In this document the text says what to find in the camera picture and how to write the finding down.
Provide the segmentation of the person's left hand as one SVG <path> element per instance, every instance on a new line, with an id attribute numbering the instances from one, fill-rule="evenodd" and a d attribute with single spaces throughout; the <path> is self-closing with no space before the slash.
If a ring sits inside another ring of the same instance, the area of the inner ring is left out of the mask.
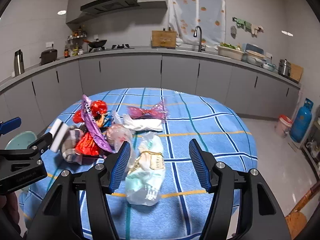
<path id="1" fill-rule="evenodd" d="M 15 230 L 20 234 L 21 228 L 19 226 L 20 214 L 18 211 L 18 200 L 16 193 L 12 192 L 7 196 L 1 196 L 1 209 L 6 215 L 8 221 L 12 224 Z"/>

